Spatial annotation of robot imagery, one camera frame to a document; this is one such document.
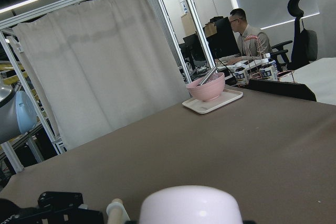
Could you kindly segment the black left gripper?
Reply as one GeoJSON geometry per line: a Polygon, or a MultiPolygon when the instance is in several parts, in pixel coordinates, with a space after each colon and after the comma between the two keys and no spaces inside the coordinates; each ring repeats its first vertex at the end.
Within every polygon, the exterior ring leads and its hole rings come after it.
{"type": "Polygon", "coordinates": [[[82,193],[46,191],[36,207],[21,208],[1,199],[1,223],[104,223],[103,214],[88,209],[82,193]]]}

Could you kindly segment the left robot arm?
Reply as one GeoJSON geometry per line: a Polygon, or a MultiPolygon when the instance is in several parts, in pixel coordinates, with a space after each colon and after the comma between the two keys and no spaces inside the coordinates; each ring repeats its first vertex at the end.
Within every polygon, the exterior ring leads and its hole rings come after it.
{"type": "MultiPolygon", "coordinates": [[[[36,117],[26,92],[1,84],[1,147],[17,173],[24,167],[9,140],[33,129],[36,117]]],[[[85,208],[81,193],[46,191],[37,203],[36,207],[21,208],[2,198],[1,223],[104,223],[102,212],[85,208]]]]}

